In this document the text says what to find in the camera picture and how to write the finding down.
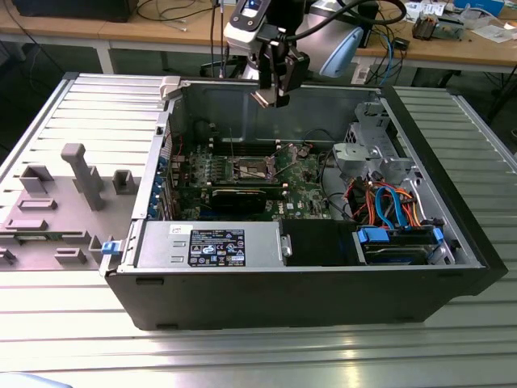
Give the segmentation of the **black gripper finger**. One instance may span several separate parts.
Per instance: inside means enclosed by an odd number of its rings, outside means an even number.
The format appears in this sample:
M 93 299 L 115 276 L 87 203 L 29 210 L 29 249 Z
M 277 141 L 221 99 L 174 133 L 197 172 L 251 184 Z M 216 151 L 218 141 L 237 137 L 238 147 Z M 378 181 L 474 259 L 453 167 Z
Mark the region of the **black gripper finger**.
M 279 42 L 272 40 L 262 43 L 258 54 L 258 84 L 262 90 L 278 91 L 276 54 Z
M 310 65 L 308 54 L 301 52 L 293 45 L 288 46 L 288 51 L 278 62 L 276 82 L 276 107 L 287 106 L 290 100 L 289 93 L 298 89 L 305 79 Z

